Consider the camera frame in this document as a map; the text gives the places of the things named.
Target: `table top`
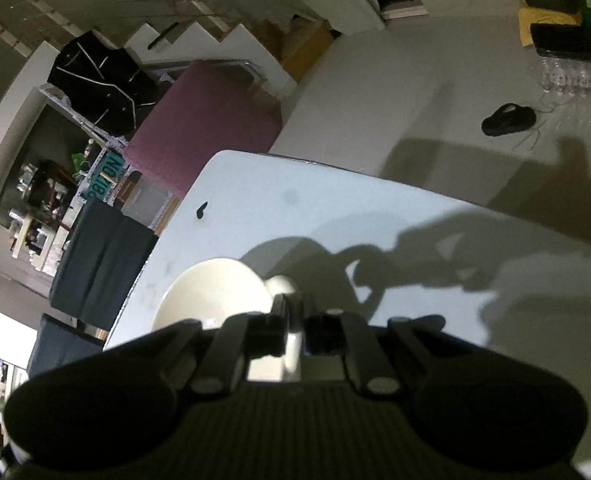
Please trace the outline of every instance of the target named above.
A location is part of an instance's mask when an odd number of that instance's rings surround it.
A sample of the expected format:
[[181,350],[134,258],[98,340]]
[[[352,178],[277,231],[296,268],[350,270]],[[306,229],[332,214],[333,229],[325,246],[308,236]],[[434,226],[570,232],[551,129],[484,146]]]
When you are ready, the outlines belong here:
[[149,332],[178,275],[220,256],[263,278],[285,274],[319,308],[372,324],[442,314],[446,332],[570,380],[591,411],[591,246],[583,242],[404,184],[221,152],[162,233],[107,346]]

